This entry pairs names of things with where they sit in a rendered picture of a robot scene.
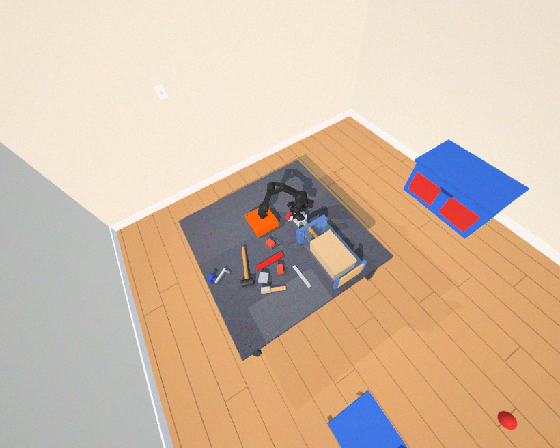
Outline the light grey flat bar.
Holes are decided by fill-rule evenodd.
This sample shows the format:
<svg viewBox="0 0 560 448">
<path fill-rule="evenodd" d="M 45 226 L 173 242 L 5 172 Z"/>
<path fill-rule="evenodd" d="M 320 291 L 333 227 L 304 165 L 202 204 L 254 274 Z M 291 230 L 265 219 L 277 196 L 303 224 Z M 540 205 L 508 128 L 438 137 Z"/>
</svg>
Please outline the light grey flat bar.
<svg viewBox="0 0 560 448">
<path fill-rule="evenodd" d="M 293 266 L 293 269 L 297 272 L 297 274 L 300 276 L 300 278 L 304 281 L 304 283 L 306 284 L 306 286 L 308 288 L 311 287 L 311 285 L 309 284 L 309 282 L 306 280 L 306 278 L 303 276 L 303 274 L 300 272 L 300 270 L 295 266 Z"/>
</svg>

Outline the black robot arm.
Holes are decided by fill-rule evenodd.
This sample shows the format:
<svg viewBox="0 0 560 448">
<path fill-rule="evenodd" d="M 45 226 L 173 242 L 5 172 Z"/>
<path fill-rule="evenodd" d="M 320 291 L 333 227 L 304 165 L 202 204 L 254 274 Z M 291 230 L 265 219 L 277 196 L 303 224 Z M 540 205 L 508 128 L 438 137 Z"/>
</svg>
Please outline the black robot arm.
<svg viewBox="0 0 560 448">
<path fill-rule="evenodd" d="M 275 190 L 275 186 L 280 186 L 280 188 Z M 307 199 L 307 192 L 298 191 L 288 185 L 285 185 L 285 183 L 270 182 L 267 184 L 267 192 L 264 201 L 258 206 L 258 215 L 261 219 L 268 216 L 267 212 L 269 210 L 269 201 L 271 196 L 283 191 L 295 196 L 296 205 L 298 207 L 302 207 L 300 209 L 301 212 L 306 211 L 307 207 L 313 207 L 314 200 Z"/>
</svg>

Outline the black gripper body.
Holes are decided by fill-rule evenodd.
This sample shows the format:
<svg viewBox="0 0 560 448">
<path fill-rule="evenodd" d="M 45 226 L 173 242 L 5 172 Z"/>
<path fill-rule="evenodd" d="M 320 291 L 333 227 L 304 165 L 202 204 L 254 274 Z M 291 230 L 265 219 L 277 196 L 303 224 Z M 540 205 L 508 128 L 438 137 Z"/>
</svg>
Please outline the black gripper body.
<svg viewBox="0 0 560 448">
<path fill-rule="evenodd" d="M 293 201 L 292 201 L 292 202 L 288 202 L 287 206 L 288 206 L 288 207 L 291 206 L 290 209 L 293 210 L 293 211 L 296 213 L 295 215 L 296 215 L 296 219 L 297 219 L 298 221 L 301 221 L 301 220 L 304 220 L 304 219 L 305 219 L 305 217 L 303 216 L 303 214 L 300 213 L 300 209 L 301 209 L 302 207 L 298 207 L 298 206 L 296 205 L 296 203 L 294 203 Z"/>
</svg>

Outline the hammer with wooden handle and black head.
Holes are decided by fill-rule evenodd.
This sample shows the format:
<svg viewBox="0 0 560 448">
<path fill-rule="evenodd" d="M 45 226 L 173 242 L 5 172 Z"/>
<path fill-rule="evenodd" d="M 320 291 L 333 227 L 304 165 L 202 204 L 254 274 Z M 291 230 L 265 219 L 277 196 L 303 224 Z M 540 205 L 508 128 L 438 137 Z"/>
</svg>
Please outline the hammer with wooden handle and black head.
<svg viewBox="0 0 560 448">
<path fill-rule="evenodd" d="M 253 278 L 249 279 L 248 268 L 247 268 L 247 257 L 245 247 L 242 247 L 242 258 L 243 258 L 243 265 L 244 265 L 244 280 L 240 281 L 241 287 L 254 285 Z"/>
</svg>

